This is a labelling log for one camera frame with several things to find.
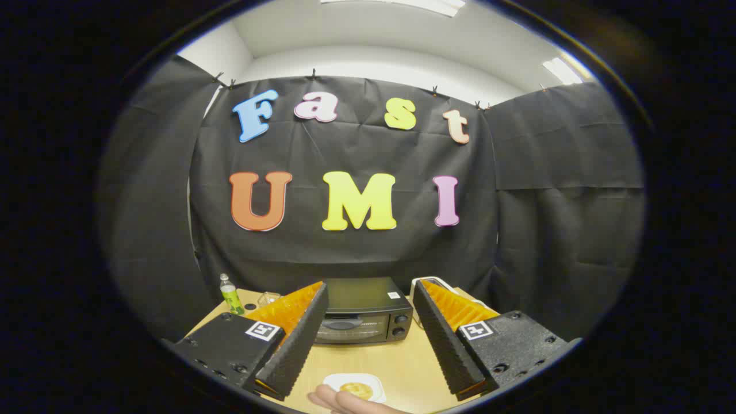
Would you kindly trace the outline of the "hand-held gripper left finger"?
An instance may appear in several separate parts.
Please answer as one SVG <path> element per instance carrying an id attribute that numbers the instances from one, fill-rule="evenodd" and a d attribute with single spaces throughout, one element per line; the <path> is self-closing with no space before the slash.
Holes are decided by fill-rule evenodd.
<path id="1" fill-rule="evenodd" d="M 316 340 L 328 299 L 328 286 L 318 281 L 244 316 L 221 313 L 172 349 L 203 374 L 283 401 Z"/>

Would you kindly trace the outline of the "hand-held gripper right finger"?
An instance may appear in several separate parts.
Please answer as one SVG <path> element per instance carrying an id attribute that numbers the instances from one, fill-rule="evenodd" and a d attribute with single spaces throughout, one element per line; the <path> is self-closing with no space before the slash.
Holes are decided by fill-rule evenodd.
<path id="1" fill-rule="evenodd" d="M 428 279 L 415 282 L 412 303 L 459 401 L 512 387 L 570 349 L 521 311 L 497 313 Z"/>

